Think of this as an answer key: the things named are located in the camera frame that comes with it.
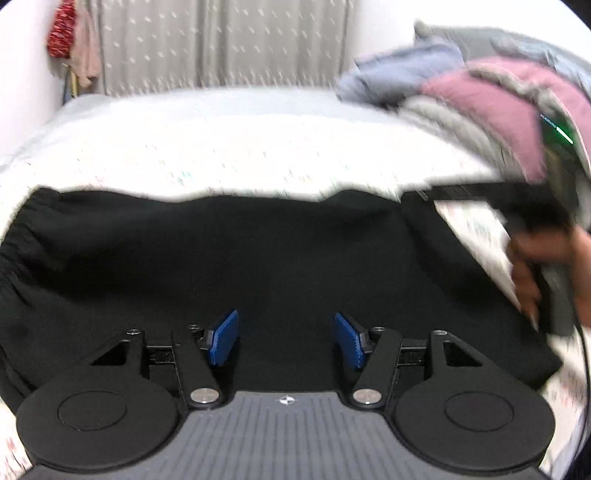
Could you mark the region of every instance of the fingers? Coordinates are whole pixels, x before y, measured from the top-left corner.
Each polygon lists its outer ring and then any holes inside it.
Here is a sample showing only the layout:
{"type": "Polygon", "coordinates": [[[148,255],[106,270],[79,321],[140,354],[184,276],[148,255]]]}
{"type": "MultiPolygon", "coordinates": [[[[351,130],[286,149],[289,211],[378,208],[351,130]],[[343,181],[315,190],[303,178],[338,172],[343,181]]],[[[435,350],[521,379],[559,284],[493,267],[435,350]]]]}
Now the fingers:
{"type": "Polygon", "coordinates": [[[538,262],[568,262],[573,254],[571,237],[558,229],[518,233],[510,246],[514,258],[518,255],[538,262]]]}
{"type": "Polygon", "coordinates": [[[540,301],[541,293],[529,266],[523,260],[515,260],[511,278],[515,284],[515,296],[521,311],[530,319],[535,320],[538,316],[537,304],[540,301]]]}

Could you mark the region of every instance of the gray ribbed platform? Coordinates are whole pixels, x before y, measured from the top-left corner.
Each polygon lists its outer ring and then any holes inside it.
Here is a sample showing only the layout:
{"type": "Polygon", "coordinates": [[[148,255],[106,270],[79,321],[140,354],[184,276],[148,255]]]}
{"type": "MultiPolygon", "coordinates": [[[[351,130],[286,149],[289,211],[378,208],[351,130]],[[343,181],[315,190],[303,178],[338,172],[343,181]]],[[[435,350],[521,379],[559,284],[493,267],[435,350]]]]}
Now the gray ribbed platform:
{"type": "MultiPolygon", "coordinates": [[[[336,393],[238,393],[189,415],[151,458],[117,472],[76,475],[34,468],[27,480],[468,480],[407,452],[378,414],[336,393]]],[[[530,469],[506,480],[542,480],[530,469]]]]}

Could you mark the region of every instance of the pillow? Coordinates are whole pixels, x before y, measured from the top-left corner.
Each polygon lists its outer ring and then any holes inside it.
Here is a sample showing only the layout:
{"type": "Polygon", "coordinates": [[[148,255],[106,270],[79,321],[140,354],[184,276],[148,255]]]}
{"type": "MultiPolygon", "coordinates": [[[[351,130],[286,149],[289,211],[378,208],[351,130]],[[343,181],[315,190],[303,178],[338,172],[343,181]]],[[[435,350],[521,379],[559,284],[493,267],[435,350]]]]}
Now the pillow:
{"type": "Polygon", "coordinates": [[[502,56],[531,60],[550,67],[562,78],[579,87],[591,100],[591,63],[588,61],[538,40],[494,38],[492,46],[502,56]]]}
{"type": "Polygon", "coordinates": [[[591,71],[590,64],[560,47],[528,37],[527,35],[509,32],[500,28],[435,27],[427,25],[421,20],[417,20],[414,24],[414,34],[417,41],[439,37],[455,43],[460,48],[462,56],[466,61],[497,56],[498,45],[502,45],[501,40],[515,40],[550,48],[552,51],[570,60],[576,59],[577,61],[583,62],[588,68],[587,71],[591,71]]]}
{"type": "Polygon", "coordinates": [[[591,103],[583,92],[537,63],[495,57],[474,62],[468,67],[472,76],[502,86],[514,95],[533,102],[540,111],[558,110],[577,132],[575,142],[586,174],[591,178],[591,103]]]}
{"type": "Polygon", "coordinates": [[[451,106],[424,95],[405,100],[398,114],[434,131],[437,135],[452,136],[465,149],[480,155],[494,165],[505,178],[523,178],[521,166],[511,151],[480,125],[451,106]]]}
{"type": "Polygon", "coordinates": [[[396,105],[418,87],[442,73],[463,67],[453,43],[431,38],[411,48],[395,50],[357,64],[343,74],[337,96],[347,102],[396,105]]]}
{"type": "Polygon", "coordinates": [[[545,178],[538,111],[534,105],[491,82],[461,70],[432,79],[421,93],[452,106],[480,125],[511,152],[526,181],[545,178]]]}

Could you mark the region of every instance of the curtain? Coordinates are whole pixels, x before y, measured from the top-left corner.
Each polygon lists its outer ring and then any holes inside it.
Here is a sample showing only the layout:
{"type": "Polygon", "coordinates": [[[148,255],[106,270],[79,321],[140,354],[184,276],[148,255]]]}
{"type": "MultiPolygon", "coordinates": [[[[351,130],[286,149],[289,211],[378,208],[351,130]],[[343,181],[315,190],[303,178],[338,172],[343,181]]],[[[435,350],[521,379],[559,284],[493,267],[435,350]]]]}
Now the curtain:
{"type": "Polygon", "coordinates": [[[223,85],[331,87],[353,0],[89,0],[111,96],[223,85]]]}

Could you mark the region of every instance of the logo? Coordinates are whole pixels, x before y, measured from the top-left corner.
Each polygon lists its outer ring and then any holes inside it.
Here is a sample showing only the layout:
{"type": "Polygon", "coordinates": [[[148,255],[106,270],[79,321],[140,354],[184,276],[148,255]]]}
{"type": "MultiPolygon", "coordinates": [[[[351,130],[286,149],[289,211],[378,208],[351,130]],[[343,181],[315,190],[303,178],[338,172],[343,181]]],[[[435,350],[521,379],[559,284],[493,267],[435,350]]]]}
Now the logo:
{"type": "Polygon", "coordinates": [[[279,400],[277,400],[280,404],[282,405],[286,405],[286,406],[290,406],[293,405],[294,403],[297,402],[297,399],[294,397],[290,397],[289,395],[286,395],[285,397],[281,397],[279,400]]]}

